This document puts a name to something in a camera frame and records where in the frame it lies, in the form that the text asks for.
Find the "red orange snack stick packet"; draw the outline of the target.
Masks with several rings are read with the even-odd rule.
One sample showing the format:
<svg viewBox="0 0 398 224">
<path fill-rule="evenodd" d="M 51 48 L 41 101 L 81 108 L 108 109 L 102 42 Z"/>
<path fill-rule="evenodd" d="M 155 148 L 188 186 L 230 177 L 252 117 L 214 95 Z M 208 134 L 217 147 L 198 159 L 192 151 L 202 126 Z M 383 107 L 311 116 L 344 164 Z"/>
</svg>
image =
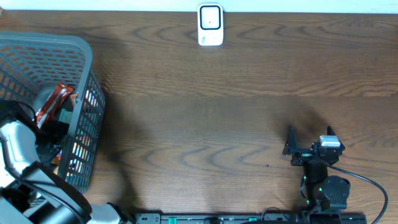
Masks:
<svg viewBox="0 0 398 224">
<path fill-rule="evenodd" d="M 73 87 L 59 83 L 55 86 L 46 87 L 37 94 L 34 100 L 34 108 L 36 109 L 36 125 L 39 129 L 53 120 L 57 110 L 73 91 Z"/>
</svg>

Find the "small orange snack box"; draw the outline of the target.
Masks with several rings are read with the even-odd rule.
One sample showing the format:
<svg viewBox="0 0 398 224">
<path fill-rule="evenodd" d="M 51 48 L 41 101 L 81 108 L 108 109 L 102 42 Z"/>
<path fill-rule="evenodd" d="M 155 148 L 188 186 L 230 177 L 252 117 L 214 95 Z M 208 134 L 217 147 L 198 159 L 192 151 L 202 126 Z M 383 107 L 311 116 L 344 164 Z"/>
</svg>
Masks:
<svg viewBox="0 0 398 224">
<path fill-rule="evenodd" d="M 74 94 L 71 94 L 71 95 L 70 95 L 70 99 L 71 99 L 71 101 L 72 101 L 73 107 L 75 107 L 75 105 L 76 105 L 77 97 L 78 97 L 78 94 L 77 94 L 77 93 L 74 93 Z"/>
</svg>

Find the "pale green wet wipes pack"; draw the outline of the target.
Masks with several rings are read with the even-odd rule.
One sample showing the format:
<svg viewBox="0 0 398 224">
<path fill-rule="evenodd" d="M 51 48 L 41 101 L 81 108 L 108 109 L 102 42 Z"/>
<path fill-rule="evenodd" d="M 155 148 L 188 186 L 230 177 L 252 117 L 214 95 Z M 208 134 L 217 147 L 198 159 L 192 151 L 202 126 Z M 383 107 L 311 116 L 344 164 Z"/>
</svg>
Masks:
<svg viewBox="0 0 398 224">
<path fill-rule="evenodd" d="M 62 109 L 59 115 L 58 120 L 65 124 L 70 124 L 72 120 L 73 112 L 67 111 L 66 109 Z"/>
</svg>

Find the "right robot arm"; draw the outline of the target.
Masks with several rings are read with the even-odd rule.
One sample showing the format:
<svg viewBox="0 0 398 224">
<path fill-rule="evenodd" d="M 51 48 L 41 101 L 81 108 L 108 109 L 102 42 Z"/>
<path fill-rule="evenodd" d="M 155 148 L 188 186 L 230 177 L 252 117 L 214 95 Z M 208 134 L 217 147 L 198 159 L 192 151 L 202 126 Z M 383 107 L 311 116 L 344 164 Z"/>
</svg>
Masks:
<svg viewBox="0 0 398 224">
<path fill-rule="evenodd" d="M 300 212 L 302 223 L 341 223 L 341 212 L 347 208 L 351 184 L 347 179 L 329 175 L 328 167 L 337 163 L 345 150 L 331 126 L 310 148 L 298 147 L 292 126 L 288 128 L 283 155 L 291 156 L 292 166 L 303 167 L 302 196 L 308 208 Z"/>
</svg>

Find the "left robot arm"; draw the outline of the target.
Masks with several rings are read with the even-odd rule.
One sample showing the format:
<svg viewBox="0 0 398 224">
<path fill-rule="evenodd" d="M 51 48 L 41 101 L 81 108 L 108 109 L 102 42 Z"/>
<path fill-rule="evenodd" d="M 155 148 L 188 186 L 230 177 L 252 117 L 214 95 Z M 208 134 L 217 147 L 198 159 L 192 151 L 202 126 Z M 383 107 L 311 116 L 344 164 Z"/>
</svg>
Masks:
<svg viewBox="0 0 398 224">
<path fill-rule="evenodd" d="M 117 205 L 90 205 L 40 162 L 47 134 L 11 100 L 1 100 L 1 223 L 135 223 Z"/>
</svg>

